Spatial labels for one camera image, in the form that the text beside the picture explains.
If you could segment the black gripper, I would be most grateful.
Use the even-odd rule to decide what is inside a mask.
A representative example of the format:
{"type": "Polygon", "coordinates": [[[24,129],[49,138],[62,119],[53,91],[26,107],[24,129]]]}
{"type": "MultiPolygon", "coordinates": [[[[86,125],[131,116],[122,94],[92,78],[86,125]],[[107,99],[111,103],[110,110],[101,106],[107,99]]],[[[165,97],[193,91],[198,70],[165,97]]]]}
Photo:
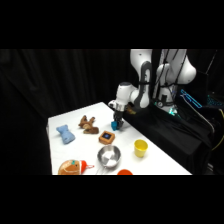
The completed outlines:
{"type": "MultiPolygon", "coordinates": [[[[119,121],[123,118],[124,113],[122,111],[115,111],[114,112],[114,120],[112,121],[113,124],[116,124],[116,121],[119,121]]],[[[119,121],[119,129],[123,127],[124,120],[119,121]]]]}

